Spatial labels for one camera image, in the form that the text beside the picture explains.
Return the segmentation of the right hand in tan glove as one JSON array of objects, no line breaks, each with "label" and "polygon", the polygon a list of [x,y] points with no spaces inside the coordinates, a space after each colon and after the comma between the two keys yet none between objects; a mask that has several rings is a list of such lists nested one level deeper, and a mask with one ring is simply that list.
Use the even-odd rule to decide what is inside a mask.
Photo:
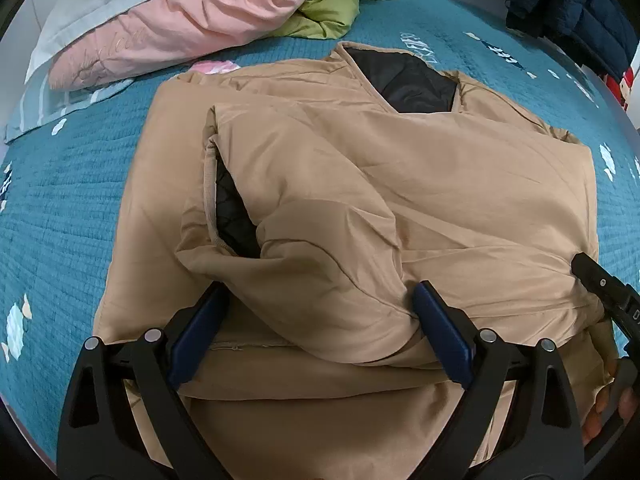
[{"label": "right hand in tan glove", "polygon": [[[591,440],[600,434],[603,428],[602,414],[610,402],[612,381],[617,376],[620,355],[614,341],[613,325],[610,320],[604,320],[593,325],[588,330],[593,347],[598,352],[602,364],[600,365],[600,389],[592,407],[582,422],[582,444],[587,445]],[[617,401],[617,413],[628,424],[638,410],[639,397],[631,387],[626,388]]]}]

